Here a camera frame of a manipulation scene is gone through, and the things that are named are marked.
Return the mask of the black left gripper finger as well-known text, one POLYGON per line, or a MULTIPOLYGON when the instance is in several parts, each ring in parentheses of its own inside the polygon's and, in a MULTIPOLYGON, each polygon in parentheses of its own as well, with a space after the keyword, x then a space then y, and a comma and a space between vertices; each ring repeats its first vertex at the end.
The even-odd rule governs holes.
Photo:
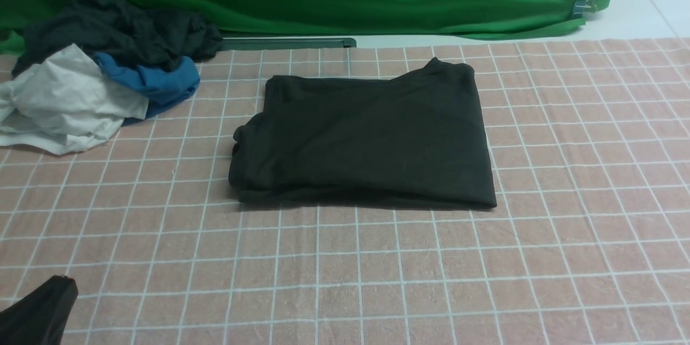
POLYGON ((1 312, 1 344, 60 344, 78 294, 71 277, 50 277, 1 312))

